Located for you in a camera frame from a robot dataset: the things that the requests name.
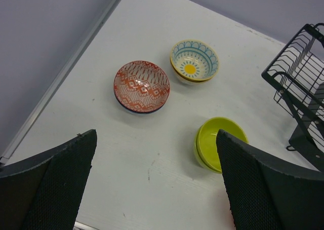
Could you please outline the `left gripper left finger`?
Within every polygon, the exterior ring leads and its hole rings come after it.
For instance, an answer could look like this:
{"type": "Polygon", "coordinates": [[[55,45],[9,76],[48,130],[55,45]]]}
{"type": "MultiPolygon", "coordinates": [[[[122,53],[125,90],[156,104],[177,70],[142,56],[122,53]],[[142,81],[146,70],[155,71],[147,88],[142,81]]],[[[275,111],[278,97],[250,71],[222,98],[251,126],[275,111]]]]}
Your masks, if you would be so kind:
{"type": "Polygon", "coordinates": [[[91,129],[1,167],[1,229],[73,229],[96,146],[91,129]]]}

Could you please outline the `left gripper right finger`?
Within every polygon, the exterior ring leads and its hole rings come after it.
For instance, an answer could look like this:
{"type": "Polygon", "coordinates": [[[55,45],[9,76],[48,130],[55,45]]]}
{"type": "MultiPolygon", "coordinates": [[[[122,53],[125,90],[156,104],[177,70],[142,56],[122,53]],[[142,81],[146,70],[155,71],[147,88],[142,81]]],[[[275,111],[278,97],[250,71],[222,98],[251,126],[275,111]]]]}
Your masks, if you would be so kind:
{"type": "Polygon", "coordinates": [[[236,229],[323,229],[323,173],[220,129],[217,152],[236,229]]]}

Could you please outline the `lime green bowl front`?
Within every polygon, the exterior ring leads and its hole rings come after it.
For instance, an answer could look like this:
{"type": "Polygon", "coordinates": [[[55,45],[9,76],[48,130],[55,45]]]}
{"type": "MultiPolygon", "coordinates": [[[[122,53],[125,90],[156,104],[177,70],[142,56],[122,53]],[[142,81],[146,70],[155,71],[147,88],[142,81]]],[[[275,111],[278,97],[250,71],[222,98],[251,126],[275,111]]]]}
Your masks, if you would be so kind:
{"type": "Polygon", "coordinates": [[[197,150],[206,165],[221,170],[221,164],[217,153],[216,137],[222,129],[236,138],[248,143],[248,138],[243,129],[233,120],[224,117],[215,117],[207,120],[197,132],[197,150]]]}

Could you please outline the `lime green bowl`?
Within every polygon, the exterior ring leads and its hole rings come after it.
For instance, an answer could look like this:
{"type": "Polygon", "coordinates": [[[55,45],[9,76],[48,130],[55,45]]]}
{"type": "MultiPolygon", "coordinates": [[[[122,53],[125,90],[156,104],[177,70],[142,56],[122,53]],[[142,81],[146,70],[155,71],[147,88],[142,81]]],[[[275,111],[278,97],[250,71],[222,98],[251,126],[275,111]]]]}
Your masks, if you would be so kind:
{"type": "Polygon", "coordinates": [[[207,120],[197,132],[197,150],[206,165],[221,170],[221,164],[217,153],[216,137],[222,129],[236,138],[248,143],[248,138],[243,129],[233,120],[224,117],[215,117],[207,120]]]}
{"type": "Polygon", "coordinates": [[[222,174],[221,171],[219,171],[219,170],[215,170],[215,169],[209,167],[208,165],[206,165],[206,164],[204,163],[204,161],[201,159],[201,157],[200,157],[200,155],[199,155],[199,153],[198,153],[198,150],[197,150],[197,135],[196,135],[196,137],[195,137],[195,142],[194,142],[194,149],[193,149],[193,151],[194,151],[195,159],[197,160],[198,164],[199,164],[201,167],[203,167],[203,168],[205,168],[205,169],[207,169],[207,170],[209,170],[209,171],[212,171],[212,172],[214,172],[214,173],[222,174]]]}

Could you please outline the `red diamond pattern bowl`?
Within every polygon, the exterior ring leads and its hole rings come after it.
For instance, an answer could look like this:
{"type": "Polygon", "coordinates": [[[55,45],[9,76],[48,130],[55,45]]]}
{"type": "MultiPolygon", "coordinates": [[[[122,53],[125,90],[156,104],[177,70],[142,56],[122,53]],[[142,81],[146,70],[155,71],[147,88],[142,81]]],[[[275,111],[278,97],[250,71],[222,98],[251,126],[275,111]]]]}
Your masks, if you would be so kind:
{"type": "Polygon", "coordinates": [[[166,73],[156,64],[136,60],[123,65],[113,81],[113,92],[128,109],[150,112],[165,105],[171,91],[166,73]]]}

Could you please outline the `yellow sun pattern bowl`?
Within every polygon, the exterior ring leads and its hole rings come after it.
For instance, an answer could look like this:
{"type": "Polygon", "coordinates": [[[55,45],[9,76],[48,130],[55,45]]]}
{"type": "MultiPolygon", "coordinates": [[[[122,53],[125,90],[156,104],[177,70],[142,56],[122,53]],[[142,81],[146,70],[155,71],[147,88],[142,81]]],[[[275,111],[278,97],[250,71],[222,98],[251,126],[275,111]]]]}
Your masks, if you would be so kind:
{"type": "Polygon", "coordinates": [[[176,67],[185,75],[181,64],[194,64],[199,71],[191,76],[206,79],[208,76],[216,75],[220,68],[219,58],[216,52],[206,43],[199,40],[182,40],[177,42],[171,49],[170,59],[176,67]]]}

